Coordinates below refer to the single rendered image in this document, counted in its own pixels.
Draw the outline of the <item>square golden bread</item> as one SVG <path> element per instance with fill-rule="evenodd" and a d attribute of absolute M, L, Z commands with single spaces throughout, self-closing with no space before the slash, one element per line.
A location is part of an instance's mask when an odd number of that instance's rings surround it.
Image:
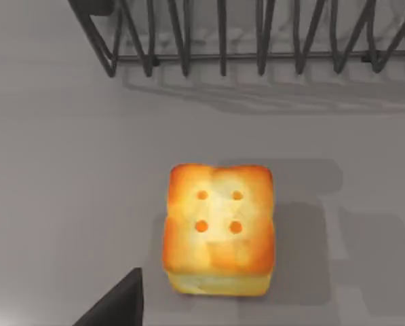
<path fill-rule="evenodd" d="M 170 171 L 162 263 L 174 290 L 260 297 L 275 269 L 274 188 L 261 165 Z"/>

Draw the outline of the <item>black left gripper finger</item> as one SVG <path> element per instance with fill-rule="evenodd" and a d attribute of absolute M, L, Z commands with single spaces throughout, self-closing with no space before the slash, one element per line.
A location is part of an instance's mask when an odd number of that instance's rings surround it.
<path fill-rule="evenodd" d="M 142 268 L 133 268 L 72 326 L 143 326 Z"/>

